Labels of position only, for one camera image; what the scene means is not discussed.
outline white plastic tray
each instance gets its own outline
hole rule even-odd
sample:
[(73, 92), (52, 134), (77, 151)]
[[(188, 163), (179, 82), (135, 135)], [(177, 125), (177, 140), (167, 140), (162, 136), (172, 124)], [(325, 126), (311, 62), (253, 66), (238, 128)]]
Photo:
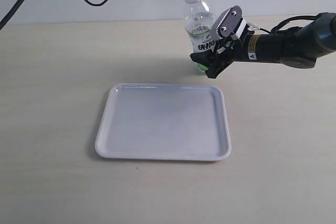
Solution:
[(184, 84), (119, 84), (96, 139), (105, 158), (218, 161), (231, 145), (221, 90)]

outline table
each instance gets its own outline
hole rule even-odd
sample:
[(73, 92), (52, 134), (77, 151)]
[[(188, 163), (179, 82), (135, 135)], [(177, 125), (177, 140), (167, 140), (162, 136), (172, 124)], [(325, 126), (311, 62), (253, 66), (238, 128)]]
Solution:
[[(271, 28), (284, 16), (252, 17)], [(0, 223), (332, 223), (336, 54), (311, 70), (234, 63), (200, 74), (180, 20), (0, 32)], [(232, 153), (217, 163), (100, 158), (109, 89), (213, 84)]]

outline plastic water bottle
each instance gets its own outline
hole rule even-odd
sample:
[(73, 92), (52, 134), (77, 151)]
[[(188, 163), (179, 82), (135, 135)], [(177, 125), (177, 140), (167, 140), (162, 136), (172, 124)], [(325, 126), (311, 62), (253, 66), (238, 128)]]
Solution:
[[(188, 32), (194, 52), (214, 50), (215, 41), (211, 38), (210, 29), (216, 22), (216, 16), (210, 12), (204, 0), (184, 0), (184, 26)], [(197, 63), (201, 71), (207, 68)]]

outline white tray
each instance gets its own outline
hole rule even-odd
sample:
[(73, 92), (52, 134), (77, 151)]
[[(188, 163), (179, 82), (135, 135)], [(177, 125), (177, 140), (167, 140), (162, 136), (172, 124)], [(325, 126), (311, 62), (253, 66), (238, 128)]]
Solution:
[(230, 150), (223, 94), (214, 86), (119, 84), (96, 139), (105, 158), (218, 161)]

